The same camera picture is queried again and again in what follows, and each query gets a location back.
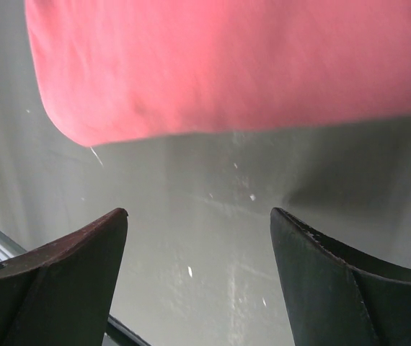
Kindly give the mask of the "salmon pink t-shirt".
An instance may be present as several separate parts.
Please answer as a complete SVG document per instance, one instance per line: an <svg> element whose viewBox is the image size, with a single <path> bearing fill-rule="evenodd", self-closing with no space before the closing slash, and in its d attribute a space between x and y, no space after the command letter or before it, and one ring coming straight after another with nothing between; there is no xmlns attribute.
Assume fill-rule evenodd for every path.
<svg viewBox="0 0 411 346"><path fill-rule="evenodd" d="M40 97L92 147L411 113L411 1L26 1Z"/></svg>

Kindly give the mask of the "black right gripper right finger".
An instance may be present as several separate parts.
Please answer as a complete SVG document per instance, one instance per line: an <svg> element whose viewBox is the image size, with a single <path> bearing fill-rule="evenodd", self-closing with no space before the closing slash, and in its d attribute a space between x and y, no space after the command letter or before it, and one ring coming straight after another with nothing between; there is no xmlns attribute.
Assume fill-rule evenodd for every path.
<svg viewBox="0 0 411 346"><path fill-rule="evenodd" d="M281 208L271 211L270 233L296 345L411 345L411 269Z"/></svg>

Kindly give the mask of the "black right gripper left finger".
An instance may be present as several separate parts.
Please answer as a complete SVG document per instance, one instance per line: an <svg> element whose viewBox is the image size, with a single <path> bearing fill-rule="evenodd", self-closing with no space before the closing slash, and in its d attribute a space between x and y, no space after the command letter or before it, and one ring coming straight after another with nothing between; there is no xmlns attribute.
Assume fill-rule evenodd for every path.
<svg viewBox="0 0 411 346"><path fill-rule="evenodd" d="M0 345L101 345L127 233L116 208L0 262Z"/></svg>

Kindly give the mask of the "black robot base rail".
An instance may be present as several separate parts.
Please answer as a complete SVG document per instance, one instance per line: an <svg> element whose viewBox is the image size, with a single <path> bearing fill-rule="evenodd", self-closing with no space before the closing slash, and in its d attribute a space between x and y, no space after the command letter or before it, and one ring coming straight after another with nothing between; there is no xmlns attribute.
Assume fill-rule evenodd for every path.
<svg viewBox="0 0 411 346"><path fill-rule="evenodd" d="M150 346L150 344L109 315L102 346Z"/></svg>

